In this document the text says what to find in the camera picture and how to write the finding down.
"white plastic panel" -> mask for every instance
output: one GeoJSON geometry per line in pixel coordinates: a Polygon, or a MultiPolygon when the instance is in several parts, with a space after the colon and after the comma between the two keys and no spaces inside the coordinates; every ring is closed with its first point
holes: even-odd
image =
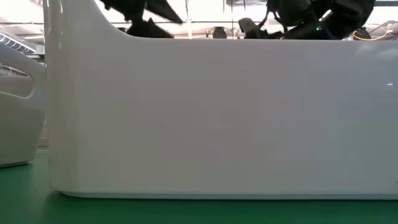
{"type": "Polygon", "coordinates": [[[4,167],[34,159],[47,92],[45,69],[38,62],[4,44],[0,62],[32,77],[0,76],[0,167],[4,167]]]}
{"type": "Polygon", "coordinates": [[[394,41],[142,39],[89,0],[45,23],[57,190],[398,198],[394,41]]]}

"green workbench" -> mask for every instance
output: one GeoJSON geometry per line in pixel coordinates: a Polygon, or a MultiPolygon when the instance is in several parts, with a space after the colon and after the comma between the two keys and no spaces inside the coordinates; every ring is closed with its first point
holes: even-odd
{"type": "Polygon", "coordinates": [[[398,223],[398,202],[73,198],[50,188],[47,158],[0,169],[0,223],[398,223]]]}

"robotic arm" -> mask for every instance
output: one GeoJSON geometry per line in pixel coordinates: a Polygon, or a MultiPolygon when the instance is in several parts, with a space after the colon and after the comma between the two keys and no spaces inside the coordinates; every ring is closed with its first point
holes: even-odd
{"type": "Polygon", "coordinates": [[[239,26],[246,39],[341,40],[365,24],[374,4],[375,0],[268,0],[266,17],[258,26],[248,18],[239,26]],[[261,30],[270,12],[284,33],[261,30]]]}
{"type": "MultiPolygon", "coordinates": [[[[239,21],[245,39],[309,39],[341,40],[361,28],[373,11],[376,0],[268,0],[264,20],[259,24],[250,18],[239,21]],[[284,32],[268,34],[261,30],[268,14],[283,25],[284,32]]],[[[181,18],[167,0],[102,0],[107,9],[113,8],[131,21],[127,30],[130,35],[151,38],[173,38],[142,15],[147,9],[174,23],[182,24],[181,18]]]]}

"ceiling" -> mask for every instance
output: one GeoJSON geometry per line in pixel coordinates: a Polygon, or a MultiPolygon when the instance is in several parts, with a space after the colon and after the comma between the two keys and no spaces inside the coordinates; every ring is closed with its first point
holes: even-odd
{"type": "MultiPolygon", "coordinates": [[[[113,23],[116,27],[129,27],[129,24],[125,23],[123,15],[112,9],[110,11],[105,10],[100,1],[95,1],[108,21],[113,23]]],[[[266,12],[266,6],[264,4],[248,4],[246,8],[243,8],[243,6],[235,6],[232,13],[229,6],[224,4],[224,1],[225,0],[189,0],[189,13],[187,14],[185,0],[168,0],[177,14],[187,22],[182,26],[167,23],[168,21],[165,19],[149,12],[146,12],[144,17],[151,17],[155,22],[161,22],[159,25],[165,30],[175,34],[176,37],[188,37],[189,30],[196,36],[204,34],[206,30],[214,26],[232,28],[233,25],[231,21],[238,21],[242,17],[250,17],[254,21],[261,21],[266,12]]],[[[22,40],[43,45],[44,20],[42,3],[43,0],[0,0],[0,31],[5,30],[8,33],[15,34],[22,40]]],[[[385,24],[387,21],[390,21],[390,23],[398,21],[398,7],[375,8],[368,20],[368,24],[381,25],[385,24]]],[[[270,29],[271,32],[274,32],[281,29],[281,26],[278,25],[273,18],[270,18],[267,28],[270,29]]],[[[393,29],[391,32],[397,31],[398,33],[398,26],[390,27],[390,29],[393,29]]]]}

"curved edge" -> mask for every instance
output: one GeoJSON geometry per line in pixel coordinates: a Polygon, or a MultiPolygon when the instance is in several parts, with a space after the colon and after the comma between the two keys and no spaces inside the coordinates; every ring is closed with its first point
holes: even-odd
{"type": "Polygon", "coordinates": [[[93,20],[96,20],[99,22],[102,26],[104,26],[105,29],[109,29],[112,34],[117,35],[116,37],[123,38],[125,40],[129,41],[164,41],[164,40],[175,40],[175,39],[155,39],[155,38],[146,38],[146,37],[136,37],[133,35],[129,35],[125,32],[121,32],[119,29],[117,29],[108,19],[106,16],[102,13],[100,6],[97,5],[95,0],[89,0],[90,2],[90,9],[94,9],[93,14],[91,15],[93,20]]]}
{"type": "Polygon", "coordinates": [[[13,96],[14,98],[25,99],[25,100],[33,98],[36,94],[39,94],[39,96],[44,97],[45,67],[41,65],[39,62],[36,62],[35,60],[29,57],[26,57],[24,54],[17,52],[16,50],[4,44],[0,44],[0,52],[1,52],[0,62],[3,62],[6,65],[12,66],[21,71],[27,72],[34,82],[33,90],[31,91],[29,96],[16,96],[4,92],[0,93],[4,95],[13,96]]]}
{"type": "Polygon", "coordinates": [[[397,200],[398,195],[206,195],[206,194],[111,194],[60,191],[76,198],[159,199],[159,200],[397,200]]]}
{"type": "Polygon", "coordinates": [[[29,161],[13,162],[13,163],[10,163],[10,164],[0,164],[0,168],[10,168],[10,167],[16,167],[16,166],[23,166],[23,165],[26,165],[29,161]]]}

